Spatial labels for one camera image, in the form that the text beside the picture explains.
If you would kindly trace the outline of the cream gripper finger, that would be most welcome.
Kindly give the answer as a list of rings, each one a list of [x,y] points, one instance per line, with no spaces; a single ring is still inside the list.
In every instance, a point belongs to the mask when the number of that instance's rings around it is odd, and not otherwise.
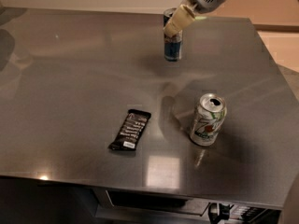
[[[166,36],[174,36],[195,21],[195,15],[187,5],[180,5],[164,26]]]

